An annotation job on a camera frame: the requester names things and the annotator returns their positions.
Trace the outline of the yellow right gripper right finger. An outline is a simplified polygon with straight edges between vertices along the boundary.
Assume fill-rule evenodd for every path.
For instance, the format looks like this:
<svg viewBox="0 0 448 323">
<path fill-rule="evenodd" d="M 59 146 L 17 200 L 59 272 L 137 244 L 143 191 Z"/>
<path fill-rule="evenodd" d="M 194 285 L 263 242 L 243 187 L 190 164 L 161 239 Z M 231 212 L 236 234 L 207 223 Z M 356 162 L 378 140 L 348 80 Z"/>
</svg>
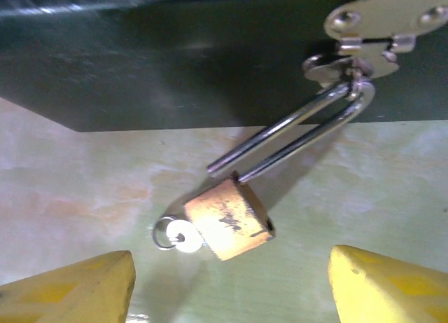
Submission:
<svg viewBox="0 0 448 323">
<path fill-rule="evenodd" d="M 335 245 L 330 288 L 341 322 L 446 322 L 447 274 L 348 245 Z"/>
</svg>

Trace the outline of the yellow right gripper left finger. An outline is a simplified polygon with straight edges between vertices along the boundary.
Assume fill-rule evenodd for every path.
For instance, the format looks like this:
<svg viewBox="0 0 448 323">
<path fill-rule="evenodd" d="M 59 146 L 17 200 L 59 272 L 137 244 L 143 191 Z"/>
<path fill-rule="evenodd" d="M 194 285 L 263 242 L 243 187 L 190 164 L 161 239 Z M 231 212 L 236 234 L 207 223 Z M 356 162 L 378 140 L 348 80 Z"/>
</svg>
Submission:
<svg viewBox="0 0 448 323">
<path fill-rule="evenodd" d="M 125 322 L 132 253 L 109 252 L 1 285 L 2 322 Z"/>
</svg>

